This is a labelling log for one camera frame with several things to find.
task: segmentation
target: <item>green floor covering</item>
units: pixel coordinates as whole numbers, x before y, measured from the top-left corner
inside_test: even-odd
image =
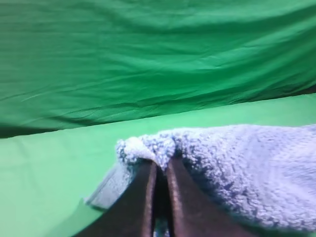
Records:
[[[1,237],[69,237],[99,213],[82,203],[119,138],[180,126],[316,123],[316,94],[0,140]]]

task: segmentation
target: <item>light blue towel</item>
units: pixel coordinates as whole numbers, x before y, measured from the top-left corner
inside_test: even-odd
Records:
[[[178,128],[120,140],[116,151],[117,164],[87,204],[108,208],[141,159],[166,169],[177,151],[200,188],[236,220],[266,229],[316,230],[316,125]]]

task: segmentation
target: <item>towel fold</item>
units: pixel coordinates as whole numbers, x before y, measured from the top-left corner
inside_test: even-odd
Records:
[[[210,200],[242,223],[286,231],[316,230],[316,125],[178,128],[120,140],[118,162],[86,199],[110,207],[137,164],[163,170],[175,153]]]

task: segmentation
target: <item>green screen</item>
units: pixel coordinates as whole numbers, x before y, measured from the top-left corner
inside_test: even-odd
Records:
[[[305,89],[315,13],[315,0],[0,0],[1,135]]]

